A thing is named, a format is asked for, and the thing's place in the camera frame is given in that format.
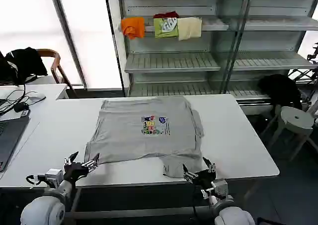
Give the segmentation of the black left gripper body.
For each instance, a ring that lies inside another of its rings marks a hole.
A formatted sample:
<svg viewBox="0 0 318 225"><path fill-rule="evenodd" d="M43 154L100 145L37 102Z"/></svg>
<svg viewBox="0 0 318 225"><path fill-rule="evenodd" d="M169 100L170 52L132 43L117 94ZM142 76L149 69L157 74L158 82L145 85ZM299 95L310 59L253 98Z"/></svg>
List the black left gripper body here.
<svg viewBox="0 0 318 225"><path fill-rule="evenodd" d="M78 181L82 177L86 177L89 173L89 168L83 166L80 162L72 162L64 165L64 180Z"/></svg>

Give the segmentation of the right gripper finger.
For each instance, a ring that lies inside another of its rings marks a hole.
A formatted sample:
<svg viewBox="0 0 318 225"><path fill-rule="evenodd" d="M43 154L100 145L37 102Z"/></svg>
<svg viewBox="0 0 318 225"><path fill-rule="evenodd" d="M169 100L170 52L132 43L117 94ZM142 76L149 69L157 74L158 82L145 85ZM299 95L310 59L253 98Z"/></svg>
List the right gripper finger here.
<svg viewBox="0 0 318 225"><path fill-rule="evenodd" d="M190 172L184 163L182 164L182 168L183 178L190 183L195 183L198 178L198 174Z"/></svg>
<svg viewBox="0 0 318 225"><path fill-rule="evenodd" d="M203 157L203 160L207 165L209 172L216 172L216 165L214 163L211 163L210 160L205 157Z"/></svg>

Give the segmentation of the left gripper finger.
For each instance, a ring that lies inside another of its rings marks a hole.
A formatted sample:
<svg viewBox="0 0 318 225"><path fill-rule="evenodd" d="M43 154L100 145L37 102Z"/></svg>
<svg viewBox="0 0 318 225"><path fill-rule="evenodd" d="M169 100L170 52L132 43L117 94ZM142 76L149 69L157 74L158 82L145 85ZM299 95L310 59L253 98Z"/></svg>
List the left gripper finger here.
<svg viewBox="0 0 318 225"><path fill-rule="evenodd" d="M73 163L73 161L75 160L75 158L77 157L78 155L78 151L71 154L69 157L67 158L64 158L64 165L71 165Z"/></svg>
<svg viewBox="0 0 318 225"><path fill-rule="evenodd" d="M82 167L86 169L88 172L92 172L98 167L100 153L97 153L93 159L89 160L82 164Z"/></svg>

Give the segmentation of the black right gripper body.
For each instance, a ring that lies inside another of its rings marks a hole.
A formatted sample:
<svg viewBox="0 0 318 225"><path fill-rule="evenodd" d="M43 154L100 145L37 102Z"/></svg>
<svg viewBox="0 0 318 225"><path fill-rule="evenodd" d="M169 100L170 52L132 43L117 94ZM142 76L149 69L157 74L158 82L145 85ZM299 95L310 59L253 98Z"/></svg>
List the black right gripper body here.
<svg viewBox="0 0 318 225"><path fill-rule="evenodd" d="M193 180L193 184L197 186L211 186L211 182L216 179L216 172L209 171L208 169L195 173L196 176Z"/></svg>

